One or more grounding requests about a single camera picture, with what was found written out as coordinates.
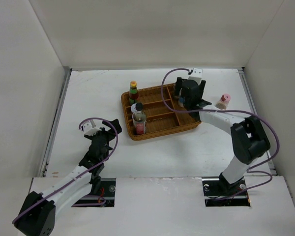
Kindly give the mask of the silver-capped white blue jar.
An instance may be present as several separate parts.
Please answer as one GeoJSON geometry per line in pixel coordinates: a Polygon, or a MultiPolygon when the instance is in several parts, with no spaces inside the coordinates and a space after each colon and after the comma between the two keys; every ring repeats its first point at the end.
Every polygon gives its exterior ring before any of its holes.
{"type": "Polygon", "coordinates": [[[180,97],[178,99],[178,105],[182,108],[184,108],[184,101],[185,101],[185,99],[183,97],[180,97]]]}

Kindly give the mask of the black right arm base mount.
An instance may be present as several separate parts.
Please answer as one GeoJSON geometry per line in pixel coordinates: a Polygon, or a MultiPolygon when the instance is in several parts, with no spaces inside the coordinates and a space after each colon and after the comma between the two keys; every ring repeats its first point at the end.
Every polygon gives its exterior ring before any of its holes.
{"type": "Polygon", "coordinates": [[[244,178],[231,185],[218,177],[202,178],[202,185],[206,207],[250,207],[244,178]]]}

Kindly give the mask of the yellow-capped green-label sauce bottle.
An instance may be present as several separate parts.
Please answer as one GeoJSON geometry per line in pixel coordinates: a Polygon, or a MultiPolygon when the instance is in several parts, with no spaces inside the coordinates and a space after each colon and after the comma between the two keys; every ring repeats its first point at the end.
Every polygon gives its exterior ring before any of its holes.
{"type": "Polygon", "coordinates": [[[133,105],[137,102],[139,97],[138,89],[137,89],[137,83],[136,81],[130,82],[130,89],[129,89],[129,103],[130,105],[133,105]]]}

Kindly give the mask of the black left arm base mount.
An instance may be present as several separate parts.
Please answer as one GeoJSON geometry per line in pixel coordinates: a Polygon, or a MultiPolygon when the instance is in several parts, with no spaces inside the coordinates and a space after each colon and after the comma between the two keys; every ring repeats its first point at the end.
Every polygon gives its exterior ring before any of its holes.
{"type": "Polygon", "coordinates": [[[91,192],[78,200],[73,207],[114,207],[116,184],[115,178],[98,177],[91,192]]]}

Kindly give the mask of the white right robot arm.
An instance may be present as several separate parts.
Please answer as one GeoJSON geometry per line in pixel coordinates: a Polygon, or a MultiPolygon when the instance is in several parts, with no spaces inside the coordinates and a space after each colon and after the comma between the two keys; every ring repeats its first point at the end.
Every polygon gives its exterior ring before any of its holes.
{"type": "Polygon", "coordinates": [[[209,123],[231,136],[234,157],[220,174],[218,189],[231,194],[236,184],[255,161],[270,149],[270,142],[256,116],[246,118],[224,113],[222,110],[205,109],[211,103],[202,99],[206,82],[198,84],[191,79],[177,78],[174,95],[183,99],[183,106],[196,121],[209,123]]]}

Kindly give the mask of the dark soy sauce bottle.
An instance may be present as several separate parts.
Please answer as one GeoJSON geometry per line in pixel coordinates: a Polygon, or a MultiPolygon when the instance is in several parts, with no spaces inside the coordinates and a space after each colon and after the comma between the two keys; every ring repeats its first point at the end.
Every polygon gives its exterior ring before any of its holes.
{"type": "Polygon", "coordinates": [[[134,112],[132,114],[132,119],[133,119],[136,135],[145,134],[147,116],[144,112],[142,103],[135,104],[134,112]]]}

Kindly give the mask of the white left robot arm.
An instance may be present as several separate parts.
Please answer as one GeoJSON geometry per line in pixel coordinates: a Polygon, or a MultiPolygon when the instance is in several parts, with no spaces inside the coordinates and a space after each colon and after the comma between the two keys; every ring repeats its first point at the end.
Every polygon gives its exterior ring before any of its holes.
{"type": "Polygon", "coordinates": [[[112,140],[118,141],[122,132],[119,120],[102,119],[104,127],[96,127],[95,118],[87,118],[79,124],[79,130],[91,141],[88,151],[78,165],[62,180],[42,192],[30,192],[18,216],[12,221],[14,227],[26,236],[48,236],[57,217],[86,195],[100,192],[100,173],[104,163],[116,150],[110,147],[112,140]]]}

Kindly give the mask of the black-capped pepper grinder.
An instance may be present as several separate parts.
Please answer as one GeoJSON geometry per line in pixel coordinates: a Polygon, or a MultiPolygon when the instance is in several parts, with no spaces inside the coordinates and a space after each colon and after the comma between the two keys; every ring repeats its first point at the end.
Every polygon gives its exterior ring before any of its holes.
{"type": "Polygon", "coordinates": [[[180,90],[181,88],[178,85],[174,85],[174,99],[178,100],[180,98],[180,90]]]}

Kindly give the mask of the pink-capped spice shaker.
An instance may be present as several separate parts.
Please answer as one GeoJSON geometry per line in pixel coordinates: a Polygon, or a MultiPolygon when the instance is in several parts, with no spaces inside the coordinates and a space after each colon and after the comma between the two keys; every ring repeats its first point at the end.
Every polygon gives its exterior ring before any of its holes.
{"type": "Polygon", "coordinates": [[[215,106],[220,110],[226,110],[230,100],[231,96],[225,93],[220,97],[219,101],[215,104],[215,106]]]}

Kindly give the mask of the woven wicker divided basket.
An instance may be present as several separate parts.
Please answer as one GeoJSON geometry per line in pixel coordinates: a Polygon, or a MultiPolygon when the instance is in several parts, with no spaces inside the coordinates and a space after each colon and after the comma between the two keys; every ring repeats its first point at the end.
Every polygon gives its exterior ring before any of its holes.
{"type": "Polygon", "coordinates": [[[167,108],[164,102],[174,110],[182,110],[174,99],[174,84],[143,88],[139,90],[139,102],[143,104],[147,116],[146,133],[136,134],[132,119],[129,93],[121,95],[122,109],[129,137],[134,141],[142,141],[160,136],[180,133],[196,128],[200,122],[189,114],[175,113],[167,108]]]}

